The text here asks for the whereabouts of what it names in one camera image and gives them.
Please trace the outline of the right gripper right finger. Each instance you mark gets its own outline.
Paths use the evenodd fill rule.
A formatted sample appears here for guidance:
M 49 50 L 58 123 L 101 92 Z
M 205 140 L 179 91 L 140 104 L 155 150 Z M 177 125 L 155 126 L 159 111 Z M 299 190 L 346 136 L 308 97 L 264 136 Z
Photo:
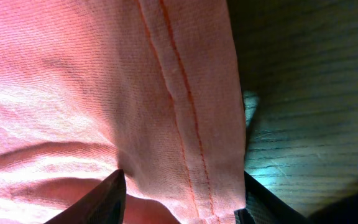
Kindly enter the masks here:
M 235 224 L 312 224 L 280 200 L 247 172 L 244 172 L 246 207 L 236 210 Z

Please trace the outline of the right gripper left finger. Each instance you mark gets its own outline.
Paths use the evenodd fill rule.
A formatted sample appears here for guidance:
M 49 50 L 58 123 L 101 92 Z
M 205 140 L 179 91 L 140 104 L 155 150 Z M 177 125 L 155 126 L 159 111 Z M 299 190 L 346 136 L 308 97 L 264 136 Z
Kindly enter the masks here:
M 126 181 L 118 169 L 45 224 L 122 224 L 125 207 Z

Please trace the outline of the red printed t-shirt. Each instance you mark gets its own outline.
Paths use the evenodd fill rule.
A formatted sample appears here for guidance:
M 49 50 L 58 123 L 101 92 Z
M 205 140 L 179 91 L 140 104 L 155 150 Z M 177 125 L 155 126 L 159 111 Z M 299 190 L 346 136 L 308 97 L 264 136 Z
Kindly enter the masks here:
M 0 0 L 0 223 L 118 169 L 125 223 L 234 223 L 244 147 L 226 1 Z

